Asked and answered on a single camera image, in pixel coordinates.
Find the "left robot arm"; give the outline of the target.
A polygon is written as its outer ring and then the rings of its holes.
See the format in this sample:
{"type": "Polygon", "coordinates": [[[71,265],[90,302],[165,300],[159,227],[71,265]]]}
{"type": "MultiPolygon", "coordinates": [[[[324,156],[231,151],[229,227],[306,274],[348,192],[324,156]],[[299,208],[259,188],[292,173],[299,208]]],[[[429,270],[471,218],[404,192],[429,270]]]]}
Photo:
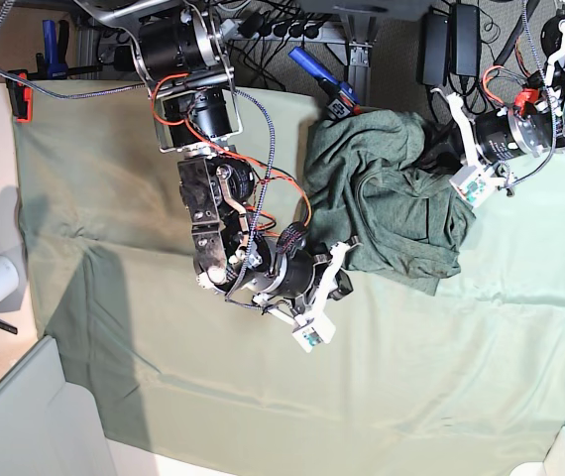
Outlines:
{"type": "Polygon", "coordinates": [[[534,37],[529,20],[537,7],[526,1],[505,46],[474,80],[486,109],[469,110],[465,94],[433,91],[446,103],[450,121],[436,132],[417,164],[427,172],[492,177],[511,188],[517,177],[512,159],[534,156],[541,171],[565,151],[565,1],[534,37]]]}

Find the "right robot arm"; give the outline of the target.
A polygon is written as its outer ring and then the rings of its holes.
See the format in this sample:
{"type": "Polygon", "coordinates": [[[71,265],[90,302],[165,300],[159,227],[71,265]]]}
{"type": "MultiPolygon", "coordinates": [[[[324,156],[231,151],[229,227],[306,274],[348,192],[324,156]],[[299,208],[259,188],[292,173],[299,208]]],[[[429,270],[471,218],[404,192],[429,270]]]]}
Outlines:
{"type": "Polygon", "coordinates": [[[160,148],[181,155],[198,283],[226,298],[248,290],[253,306],[283,303],[295,315],[349,295],[349,245],[311,251],[304,218],[278,228],[264,211],[265,195],[288,174],[229,144],[243,130],[240,92],[213,9],[204,1],[85,1],[82,8],[129,36],[160,148]]]}

